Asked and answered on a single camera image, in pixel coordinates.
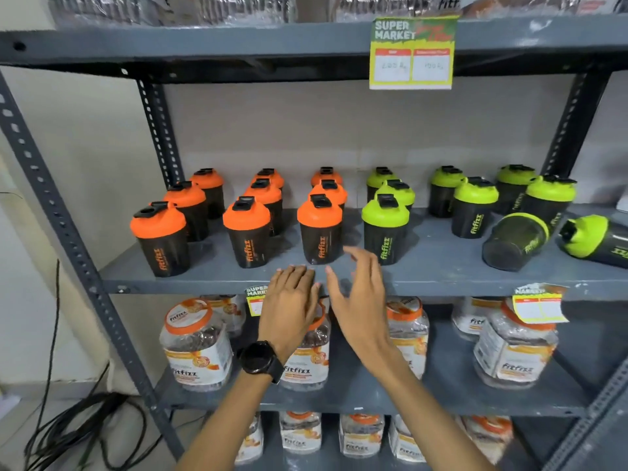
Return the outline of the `person's right hand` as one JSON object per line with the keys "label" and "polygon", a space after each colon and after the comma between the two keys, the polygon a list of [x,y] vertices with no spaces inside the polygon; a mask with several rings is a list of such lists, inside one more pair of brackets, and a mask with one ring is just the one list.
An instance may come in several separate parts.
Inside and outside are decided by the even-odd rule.
{"label": "person's right hand", "polygon": [[341,331],[360,361],[370,371],[385,363],[391,340],[386,313],[386,292],[377,257],[364,249],[344,246],[356,263],[350,288],[349,310],[334,310]]}

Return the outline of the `person's left hand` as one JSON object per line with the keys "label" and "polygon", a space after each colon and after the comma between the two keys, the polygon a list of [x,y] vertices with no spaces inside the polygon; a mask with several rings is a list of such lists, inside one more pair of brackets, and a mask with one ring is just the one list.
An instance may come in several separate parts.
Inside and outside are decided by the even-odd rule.
{"label": "person's left hand", "polygon": [[300,346],[314,320],[306,319],[315,271],[306,266],[278,269],[263,301],[257,339],[269,341],[283,364]]}

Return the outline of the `person's left forearm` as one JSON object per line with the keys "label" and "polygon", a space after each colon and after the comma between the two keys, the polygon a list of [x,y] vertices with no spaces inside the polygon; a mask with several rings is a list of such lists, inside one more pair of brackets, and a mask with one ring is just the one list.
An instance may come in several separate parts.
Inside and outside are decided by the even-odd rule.
{"label": "person's left forearm", "polygon": [[264,393],[268,374],[240,372],[224,397],[178,460],[175,471],[233,471]]}

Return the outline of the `person's right forearm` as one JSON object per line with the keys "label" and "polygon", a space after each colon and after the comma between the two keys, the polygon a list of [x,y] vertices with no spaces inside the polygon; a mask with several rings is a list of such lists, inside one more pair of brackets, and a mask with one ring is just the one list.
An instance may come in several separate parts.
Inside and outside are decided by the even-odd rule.
{"label": "person's right forearm", "polygon": [[498,471],[410,370],[385,344],[361,356],[394,403],[433,471]]}

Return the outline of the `small yellow price tag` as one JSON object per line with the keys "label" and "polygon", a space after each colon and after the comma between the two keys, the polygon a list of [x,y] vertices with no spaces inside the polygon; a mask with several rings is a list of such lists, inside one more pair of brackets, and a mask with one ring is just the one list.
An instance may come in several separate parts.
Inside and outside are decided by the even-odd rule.
{"label": "small yellow price tag", "polygon": [[251,286],[245,290],[247,306],[251,317],[261,316],[263,301],[267,291],[267,285]]}

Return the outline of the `black wrist watch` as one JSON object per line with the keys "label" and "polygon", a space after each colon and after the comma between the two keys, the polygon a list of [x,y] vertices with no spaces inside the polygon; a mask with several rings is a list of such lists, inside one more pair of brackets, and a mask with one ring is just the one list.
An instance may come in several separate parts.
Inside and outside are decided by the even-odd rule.
{"label": "black wrist watch", "polygon": [[271,343],[266,340],[254,341],[237,351],[236,357],[241,369],[247,374],[266,374],[273,384],[279,384],[285,372],[283,362]]}

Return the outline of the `group of orange-lid shaker bottles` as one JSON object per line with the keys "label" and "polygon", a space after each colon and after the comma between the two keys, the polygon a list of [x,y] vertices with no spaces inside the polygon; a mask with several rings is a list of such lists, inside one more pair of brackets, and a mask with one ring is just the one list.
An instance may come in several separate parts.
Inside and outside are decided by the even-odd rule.
{"label": "group of orange-lid shaker bottles", "polygon": [[[232,204],[224,201],[224,179],[213,168],[196,171],[167,189],[161,201],[133,214],[130,229],[155,277],[186,272],[192,263],[190,244],[209,236],[209,222],[222,219],[240,268],[253,269],[270,259],[270,238],[284,230],[284,181],[264,168]],[[343,209],[348,194],[333,167],[321,167],[311,191],[297,209],[305,259],[328,264],[340,255]]]}

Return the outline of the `row of clear snack jars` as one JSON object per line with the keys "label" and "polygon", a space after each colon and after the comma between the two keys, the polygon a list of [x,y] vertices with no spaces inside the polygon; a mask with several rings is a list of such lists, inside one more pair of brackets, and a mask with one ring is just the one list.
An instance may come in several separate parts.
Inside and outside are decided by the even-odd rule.
{"label": "row of clear snack jars", "polygon": [[[235,362],[231,346],[231,318],[224,306],[237,303],[206,297],[185,300],[166,314],[160,343],[176,381],[185,389],[207,392],[224,387]],[[309,326],[300,346],[284,364],[279,385],[296,391],[321,388],[330,369],[332,322],[329,298],[319,298],[318,317]],[[425,371],[429,320],[417,297],[386,298],[391,345],[403,356],[412,373],[421,379]]]}

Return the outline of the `clear orange-lid snack jar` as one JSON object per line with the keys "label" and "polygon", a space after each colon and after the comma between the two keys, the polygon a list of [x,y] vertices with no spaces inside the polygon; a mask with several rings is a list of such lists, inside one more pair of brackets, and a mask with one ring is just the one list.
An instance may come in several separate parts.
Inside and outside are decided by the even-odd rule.
{"label": "clear orange-lid snack jar", "polygon": [[45,0],[58,28],[163,26],[166,10],[154,0]]}
{"label": "clear orange-lid snack jar", "polygon": [[367,459],[377,455],[381,450],[384,428],[383,414],[341,414],[341,453],[351,459]]}
{"label": "clear orange-lid snack jar", "polygon": [[511,417],[470,415],[455,419],[491,464],[497,465],[514,438]]}
{"label": "clear orange-lid snack jar", "polygon": [[580,0],[473,0],[462,8],[465,18],[556,17],[576,13]]}
{"label": "clear orange-lid snack jar", "polygon": [[256,412],[247,436],[240,446],[235,466],[247,465],[259,459],[264,450],[264,430],[261,413]]}
{"label": "clear orange-lid snack jar", "polygon": [[319,412],[280,411],[279,427],[283,450],[307,455],[322,446],[322,414]]}
{"label": "clear orange-lid snack jar", "polygon": [[399,414],[391,416],[388,440],[394,458],[411,464],[427,462]]}
{"label": "clear orange-lid snack jar", "polygon": [[370,22],[377,17],[456,14],[465,0],[330,0],[329,21]]}
{"label": "clear orange-lid snack jar", "polygon": [[296,0],[194,0],[209,26],[274,26],[297,21]]}

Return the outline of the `group of green-lid shaker bottles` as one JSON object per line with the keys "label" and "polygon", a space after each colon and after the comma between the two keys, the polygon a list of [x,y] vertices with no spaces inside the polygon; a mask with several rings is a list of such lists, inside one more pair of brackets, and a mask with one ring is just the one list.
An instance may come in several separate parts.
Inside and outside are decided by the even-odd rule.
{"label": "group of green-lid shaker bottles", "polygon": [[[577,196],[576,185],[568,177],[536,175],[525,165],[501,167],[496,182],[445,165],[431,177],[428,213],[449,218],[451,233],[467,240],[481,239],[492,215],[500,215],[482,245],[482,260],[490,268],[518,272],[551,240]],[[385,166],[367,178],[364,246],[383,266],[401,257],[414,198],[410,186]],[[628,225],[585,215],[566,220],[559,237],[571,257],[628,270]]]}

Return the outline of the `curled yellow price tag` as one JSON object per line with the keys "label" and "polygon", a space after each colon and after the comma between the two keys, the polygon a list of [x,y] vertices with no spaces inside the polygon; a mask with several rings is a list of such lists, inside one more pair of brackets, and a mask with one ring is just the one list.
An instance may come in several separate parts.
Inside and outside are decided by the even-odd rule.
{"label": "curled yellow price tag", "polygon": [[514,290],[511,301],[514,314],[525,324],[568,323],[561,303],[567,286],[531,283]]}

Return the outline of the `large yellow green price tag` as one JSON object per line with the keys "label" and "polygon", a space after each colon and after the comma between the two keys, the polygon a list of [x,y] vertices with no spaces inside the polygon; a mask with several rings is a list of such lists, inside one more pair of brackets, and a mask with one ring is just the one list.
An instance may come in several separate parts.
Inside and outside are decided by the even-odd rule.
{"label": "large yellow green price tag", "polygon": [[378,17],[371,25],[371,90],[450,90],[459,15]]}

